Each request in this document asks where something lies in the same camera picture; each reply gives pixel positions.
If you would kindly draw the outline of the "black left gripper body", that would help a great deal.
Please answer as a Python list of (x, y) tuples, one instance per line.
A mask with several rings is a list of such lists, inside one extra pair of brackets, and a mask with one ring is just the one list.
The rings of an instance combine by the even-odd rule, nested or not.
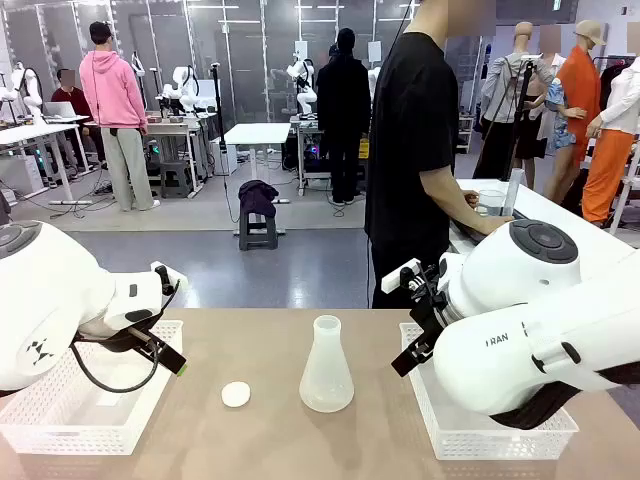
[(77, 332), (74, 342), (96, 343), (113, 353), (135, 350), (142, 353), (161, 352), (165, 342), (151, 332), (151, 329), (162, 318), (163, 313), (142, 317), (142, 312), (130, 312), (125, 315), (125, 326), (107, 337)]

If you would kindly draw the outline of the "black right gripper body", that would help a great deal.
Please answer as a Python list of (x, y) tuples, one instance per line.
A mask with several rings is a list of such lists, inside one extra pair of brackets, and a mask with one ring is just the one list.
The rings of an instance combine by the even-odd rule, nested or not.
[(439, 270), (435, 265), (425, 269), (418, 265), (418, 273), (409, 281), (411, 299), (415, 303), (410, 316), (422, 329), (413, 342), (412, 350), (432, 350), (447, 326), (443, 312), (448, 301), (445, 293), (438, 290), (438, 280)]

